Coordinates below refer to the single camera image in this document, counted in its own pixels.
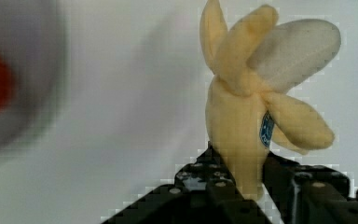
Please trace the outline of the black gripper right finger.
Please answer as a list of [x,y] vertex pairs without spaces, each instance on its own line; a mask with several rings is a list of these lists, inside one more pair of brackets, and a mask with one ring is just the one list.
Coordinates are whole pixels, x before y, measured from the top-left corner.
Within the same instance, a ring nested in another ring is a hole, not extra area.
[[269,153],[263,183],[284,224],[358,224],[358,190],[339,171]]

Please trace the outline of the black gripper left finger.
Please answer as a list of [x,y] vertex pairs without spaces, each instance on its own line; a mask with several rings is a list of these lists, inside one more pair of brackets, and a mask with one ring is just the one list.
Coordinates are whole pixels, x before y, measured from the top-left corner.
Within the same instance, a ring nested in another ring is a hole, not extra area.
[[221,155],[208,147],[161,185],[102,224],[272,224],[242,197]]

